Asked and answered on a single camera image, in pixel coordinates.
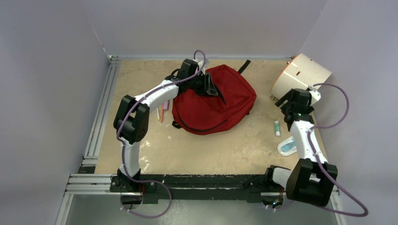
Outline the red backpack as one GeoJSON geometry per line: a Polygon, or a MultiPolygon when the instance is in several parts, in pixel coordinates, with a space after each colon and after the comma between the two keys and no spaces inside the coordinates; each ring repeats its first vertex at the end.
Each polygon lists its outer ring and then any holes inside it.
{"type": "Polygon", "coordinates": [[[256,92],[241,75],[250,64],[247,60],[239,70],[225,64],[208,69],[217,96],[200,96],[187,90],[173,99],[172,126],[196,135],[208,135],[232,129],[249,115],[256,92]]]}

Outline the green glue stick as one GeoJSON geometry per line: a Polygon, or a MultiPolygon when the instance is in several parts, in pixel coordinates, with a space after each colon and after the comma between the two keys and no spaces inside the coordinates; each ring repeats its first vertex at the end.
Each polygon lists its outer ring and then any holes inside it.
{"type": "Polygon", "coordinates": [[[279,121],[275,121],[274,124],[275,124],[275,135],[281,136],[279,121]]]}

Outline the pink highlighter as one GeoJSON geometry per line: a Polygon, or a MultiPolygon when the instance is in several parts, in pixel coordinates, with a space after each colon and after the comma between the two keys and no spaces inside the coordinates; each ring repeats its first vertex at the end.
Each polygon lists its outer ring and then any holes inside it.
{"type": "Polygon", "coordinates": [[[163,110],[168,110],[169,109],[169,101],[166,101],[163,103],[163,110]]]}

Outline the orange pencil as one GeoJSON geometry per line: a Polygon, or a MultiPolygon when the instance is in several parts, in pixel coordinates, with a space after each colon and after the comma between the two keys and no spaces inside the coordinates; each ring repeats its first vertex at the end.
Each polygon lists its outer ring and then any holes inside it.
{"type": "Polygon", "coordinates": [[[160,123],[161,124],[163,123],[163,120],[164,120],[164,108],[163,108],[163,106],[161,106],[161,109],[160,109],[160,123]]]}

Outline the yellow pen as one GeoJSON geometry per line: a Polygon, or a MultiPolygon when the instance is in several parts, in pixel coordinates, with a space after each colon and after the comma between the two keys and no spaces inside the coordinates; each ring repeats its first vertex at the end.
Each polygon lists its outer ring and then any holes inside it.
{"type": "Polygon", "coordinates": [[[158,119],[158,121],[160,121],[161,120],[161,113],[160,113],[159,108],[156,108],[156,113],[157,113],[157,119],[158,119]]]}

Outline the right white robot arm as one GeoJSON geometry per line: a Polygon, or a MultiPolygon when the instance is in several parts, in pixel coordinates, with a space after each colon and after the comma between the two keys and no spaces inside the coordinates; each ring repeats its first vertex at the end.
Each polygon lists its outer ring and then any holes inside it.
{"type": "Polygon", "coordinates": [[[330,199],[338,170],[323,156],[312,130],[312,95],[315,92],[291,89],[275,105],[281,108],[297,149],[299,160],[293,170],[271,165],[263,184],[270,191],[283,187],[288,199],[325,207],[330,199]]]}

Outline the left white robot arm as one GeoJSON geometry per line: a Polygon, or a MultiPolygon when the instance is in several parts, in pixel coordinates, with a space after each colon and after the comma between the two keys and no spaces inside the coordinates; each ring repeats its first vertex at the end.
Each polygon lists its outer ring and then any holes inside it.
{"type": "Polygon", "coordinates": [[[156,87],[135,97],[126,95],[122,98],[113,126],[122,147],[122,162],[117,176],[127,191],[136,191],[140,185],[140,142],[148,131],[151,112],[187,90],[206,97],[220,94],[210,73],[206,72],[207,65],[208,60],[185,59],[179,69],[156,87]]]}

